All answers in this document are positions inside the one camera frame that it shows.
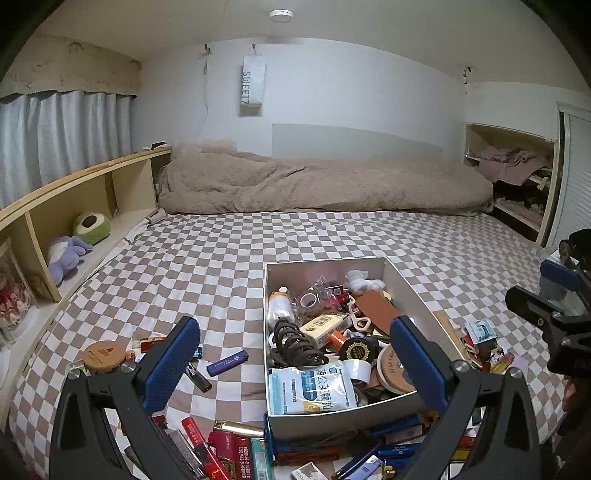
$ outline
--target wall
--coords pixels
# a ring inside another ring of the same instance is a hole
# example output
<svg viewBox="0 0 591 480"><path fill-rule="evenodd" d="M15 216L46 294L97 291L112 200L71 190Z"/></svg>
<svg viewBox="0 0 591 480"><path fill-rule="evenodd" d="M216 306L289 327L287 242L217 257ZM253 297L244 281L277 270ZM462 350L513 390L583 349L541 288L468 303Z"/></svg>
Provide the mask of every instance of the wall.
<svg viewBox="0 0 591 480"><path fill-rule="evenodd" d="M242 62L251 44L267 61L264 105L239 108ZM312 38L257 39L174 48L142 62L134 102L134 149L154 141L231 138L240 150L270 155L273 123L360 128L419 140L460 157L465 90L460 81L375 48ZM209 114L203 89L207 79Z"/></svg>
<svg viewBox="0 0 591 480"><path fill-rule="evenodd" d="M557 102L591 109L591 96L532 83L469 83L466 122L522 130L558 138Z"/></svg>

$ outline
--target jar lid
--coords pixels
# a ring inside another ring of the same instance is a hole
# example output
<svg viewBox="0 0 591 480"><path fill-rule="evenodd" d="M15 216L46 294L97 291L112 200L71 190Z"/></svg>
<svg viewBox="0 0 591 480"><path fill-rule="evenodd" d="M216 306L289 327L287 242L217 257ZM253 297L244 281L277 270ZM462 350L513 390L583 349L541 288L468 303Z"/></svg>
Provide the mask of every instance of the jar lid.
<svg viewBox="0 0 591 480"><path fill-rule="evenodd" d="M84 350L83 361L86 368L96 373L107 373L123 363L125 347L112 340L103 340Z"/></svg>

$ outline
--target smoke detector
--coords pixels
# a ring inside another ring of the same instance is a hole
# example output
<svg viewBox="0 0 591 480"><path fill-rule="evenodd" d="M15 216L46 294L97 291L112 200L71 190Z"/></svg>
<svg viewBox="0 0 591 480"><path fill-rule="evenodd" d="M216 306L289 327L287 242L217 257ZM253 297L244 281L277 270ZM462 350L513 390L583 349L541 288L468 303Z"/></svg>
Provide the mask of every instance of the smoke detector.
<svg viewBox="0 0 591 480"><path fill-rule="evenodd" d="M269 18L277 23L287 23L294 18L294 13L291 10L273 10L269 12Z"/></svg>

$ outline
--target stuffed toy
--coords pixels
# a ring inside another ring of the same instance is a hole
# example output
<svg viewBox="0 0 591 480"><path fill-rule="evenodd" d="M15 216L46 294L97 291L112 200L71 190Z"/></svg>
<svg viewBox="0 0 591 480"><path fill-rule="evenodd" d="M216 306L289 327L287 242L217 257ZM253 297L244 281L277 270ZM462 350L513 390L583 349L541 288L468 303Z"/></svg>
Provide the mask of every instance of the stuffed toy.
<svg viewBox="0 0 591 480"><path fill-rule="evenodd" d="M92 251L92 246L77 236L61 236L49 245L49 274L56 285L81 262L80 257Z"/></svg>
<svg viewBox="0 0 591 480"><path fill-rule="evenodd" d="M81 213L74 220L74 235L87 244L96 245L111 233L111 221L102 213Z"/></svg>

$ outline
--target small box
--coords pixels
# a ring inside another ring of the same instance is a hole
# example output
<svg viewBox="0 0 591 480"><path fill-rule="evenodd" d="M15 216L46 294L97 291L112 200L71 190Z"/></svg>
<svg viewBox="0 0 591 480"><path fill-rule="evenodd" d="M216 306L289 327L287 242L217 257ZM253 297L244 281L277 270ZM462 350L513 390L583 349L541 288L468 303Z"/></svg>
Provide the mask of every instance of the small box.
<svg viewBox="0 0 591 480"><path fill-rule="evenodd" d="M313 462L309 462L294 470L291 473L291 477L294 480L328 480Z"/></svg>
<svg viewBox="0 0 591 480"><path fill-rule="evenodd" d="M351 318L346 313L323 313L302 325L300 331L316 345L316 348L322 348L328 343L332 332L335 330L342 332L350 326Z"/></svg>

